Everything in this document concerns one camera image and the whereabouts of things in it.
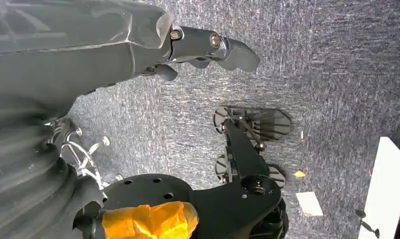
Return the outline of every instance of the white object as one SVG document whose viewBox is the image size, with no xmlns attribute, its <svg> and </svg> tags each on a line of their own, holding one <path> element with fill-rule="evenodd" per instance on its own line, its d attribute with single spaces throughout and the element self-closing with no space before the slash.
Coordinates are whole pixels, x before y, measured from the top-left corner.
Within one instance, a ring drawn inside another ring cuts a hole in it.
<svg viewBox="0 0 400 239">
<path fill-rule="evenodd" d="M 299 201 L 302 211 L 307 216 L 322 216 L 320 204 L 314 192 L 297 193 L 296 197 Z"/>
<path fill-rule="evenodd" d="M 381 137 L 370 181 L 363 219 L 380 239 L 393 239 L 400 217 L 400 150 L 388 138 Z M 361 226 L 358 239 L 376 239 Z"/>
</svg>

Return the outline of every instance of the bolt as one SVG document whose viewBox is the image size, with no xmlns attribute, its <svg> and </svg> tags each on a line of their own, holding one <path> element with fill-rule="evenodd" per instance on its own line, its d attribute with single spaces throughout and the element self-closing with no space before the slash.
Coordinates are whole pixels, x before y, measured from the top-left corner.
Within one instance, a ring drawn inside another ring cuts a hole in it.
<svg viewBox="0 0 400 239">
<path fill-rule="evenodd" d="M 181 33 L 178 30 L 173 30 L 170 32 L 170 39 L 171 40 L 179 40 L 181 39 Z"/>
<path fill-rule="evenodd" d="M 82 136 L 82 129 L 81 129 L 81 128 L 78 127 L 78 128 L 75 130 L 75 132 L 77 133 L 78 136 Z"/>
<path fill-rule="evenodd" d="M 106 136 L 103 136 L 102 141 L 103 141 L 103 144 L 105 144 L 106 146 L 110 145 L 110 140 Z"/>
<path fill-rule="evenodd" d="M 213 32 L 212 34 L 210 34 L 210 44 L 213 48 L 220 47 L 220 37 L 217 33 Z"/>
</svg>

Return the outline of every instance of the yellow object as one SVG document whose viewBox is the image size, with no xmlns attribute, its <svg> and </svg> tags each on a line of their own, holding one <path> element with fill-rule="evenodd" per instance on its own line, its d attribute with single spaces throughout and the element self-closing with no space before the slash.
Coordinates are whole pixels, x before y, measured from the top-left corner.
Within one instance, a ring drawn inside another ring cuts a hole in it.
<svg viewBox="0 0 400 239">
<path fill-rule="evenodd" d="M 141 205 L 106 212 L 102 225 L 106 239 L 188 239 L 198 225 L 190 203 Z"/>
<path fill-rule="evenodd" d="M 305 173 L 302 172 L 301 170 L 298 170 L 294 173 L 294 176 L 297 178 L 303 178 L 303 177 L 305 177 Z"/>
</svg>

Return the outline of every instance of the black plastic part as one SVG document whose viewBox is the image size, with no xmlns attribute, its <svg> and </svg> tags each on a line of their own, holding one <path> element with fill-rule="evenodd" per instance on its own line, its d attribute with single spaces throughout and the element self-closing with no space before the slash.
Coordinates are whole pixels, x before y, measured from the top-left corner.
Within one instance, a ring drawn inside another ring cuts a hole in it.
<svg viewBox="0 0 400 239">
<path fill-rule="evenodd" d="M 226 141 L 236 161 L 238 177 L 250 175 L 268 176 L 269 169 L 266 162 L 257 153 L 251 141 L 230 120 L 224 122 Z"/>
<path fill-rule="evenodd" d="M 171 201 L 189 202 L 196 208 L 199 217 L 193 239 L 245 239 L 281 200 L 278 185 L 267 177 L 259 178 L 265 185 L 265 191 L 258 195 L 244 188 L 253 187 L 256 178 L 246 178 L 207 190 L 192 190 L 185 181 L 169 175 L 138 175 L 107 187 L 105 193 L 109 199 L 104 209 L 145 204 L 155 206 Z M 99 229 L 99 232 L 96 239 L 102 239 L 102 230 Z"/>
<path fill-rule="evenodd" d="M 223 158 L 229 159 L 229 166 L 234 169 L 227 177 L 230 182 L 212 189 L 192 190 L 173 176 L 138 175 L 107 187 L 104 191 L 109 199 L 104 209 L 183 201 L 191 203 L 198 213 L 193 239 L 283 238 L 288 230 L 286 205 L 279 185 L 268 177 L 269 166 L 230 120 L 224 126 L 228 146 Z M 94 225 L 96 230 L 87 225 L 79 228 L 86 228 L 86 238 L 95 231 L 96 239 L 104 239 L 101 222 Z"/>
<path fill-rule="evenodd" d="M 223 133 L 222 125 L 226 119 L 230 119 L 236 127 L 253 139 L 239 121 L 239 117 L 248 123 L 261 141 L 280 140 L 291 132 L 291 119 L 277 109 L 241 109 L 222 106 L 213 114 L 213 124 L 217 132 Z"/>
</svg>

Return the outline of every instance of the carpeted floor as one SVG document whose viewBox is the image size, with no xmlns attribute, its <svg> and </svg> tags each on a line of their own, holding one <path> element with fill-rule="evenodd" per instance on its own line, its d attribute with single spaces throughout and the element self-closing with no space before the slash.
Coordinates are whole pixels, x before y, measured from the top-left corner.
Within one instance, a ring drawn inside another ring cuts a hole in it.
<svg viewBox="0 0 400 239">
<path fill-rule="evenodd" d="M 106 180 L 167 173 L 195 189 L 219 184 L 225 144 L 219 105 L 280 108 L 295 125 L 265 159 L 290 174 L 287 238 L 357 238 L 380 136 L 400 146 L 400 1 L 156 0 L 177 23 L 241 40 L 261 57 L 252 74 L 183 64 L 171 83 L 139 77 L 80 97 L 69 116 Z M 296 179 L 301 169 L 307 176 Z M 306 217 L 295 193 L 314 191 L 324 216 Z"/>
</svg>

